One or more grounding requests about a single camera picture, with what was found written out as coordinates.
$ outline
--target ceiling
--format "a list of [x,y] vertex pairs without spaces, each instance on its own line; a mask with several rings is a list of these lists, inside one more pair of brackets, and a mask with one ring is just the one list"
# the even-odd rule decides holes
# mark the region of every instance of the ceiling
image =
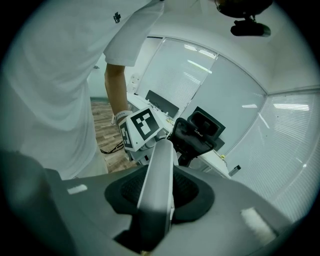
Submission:
[[[186,14],[191,16],[208,16],[215,19],[221,19],[225,21],[226,17],[223,16],[218,10],[214,2],[208,0],[166,0],[165,1],[165,13],[176,12],[179,14]],[[232,17],[228,17],[230,21],[240,20]],[[288,33],[283,33],[284,26],[291,26],[288,16],[273,3],[269,8],[256,16],[258,23],[263,23],[270,27],[271,36],[261,39],[262,42],[270,43],[276,50],[281,49],[284,45],[289,43]],[[225,24],[226,30],[230,30],[230,24],[221,22],[219,25]]]

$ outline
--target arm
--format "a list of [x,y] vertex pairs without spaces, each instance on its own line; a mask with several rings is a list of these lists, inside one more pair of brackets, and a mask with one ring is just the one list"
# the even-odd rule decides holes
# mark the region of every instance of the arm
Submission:
[[128,110],[127,87],[124,72],[124,66],[106,65],[104,85],[114,115],[121,111]]

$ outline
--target white table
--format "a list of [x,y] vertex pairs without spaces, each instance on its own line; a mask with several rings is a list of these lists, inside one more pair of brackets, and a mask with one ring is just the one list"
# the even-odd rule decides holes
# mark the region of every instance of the white table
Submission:
[[[145,98],[142,98],[139,95],[134,95],[133,93],[127,93],[126,97],[128,102],[139,110],[144,109],[150,105],[150,103]],[[171,124],[167,121],[168,118],[163,112],[161,111],[155,111],[155,112],[160,118],[160,120],[162,121],[164,129],[168,133],[170,133],[174,128],[174,124]],[[217,154],[214,152],[214,150],[212,150],[208,153],[198,156],[198,158],[213,170],[217,171],[224,177],[230,179],[229,171],[225,162]]]

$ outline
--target person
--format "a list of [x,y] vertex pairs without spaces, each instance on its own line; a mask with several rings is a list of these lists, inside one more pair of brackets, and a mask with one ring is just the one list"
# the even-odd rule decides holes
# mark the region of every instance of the person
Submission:
[[63,180],[107,173],[95,135],[87,78],[104,53],[115,116],[128,113],[134,66],[162,0],[52,0],[29,18],[1,68],[0,146],[35,158]]

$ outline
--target black office chair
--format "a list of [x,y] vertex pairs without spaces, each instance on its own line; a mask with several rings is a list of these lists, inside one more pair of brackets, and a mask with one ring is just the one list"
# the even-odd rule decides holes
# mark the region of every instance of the black office chair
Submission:
[[217,130],[217,125],[198,111],[187,120],[178,118],[168,139],[175,151],[181,153],[179,165],[188,167],[192,159],[213,150],[217,146]]

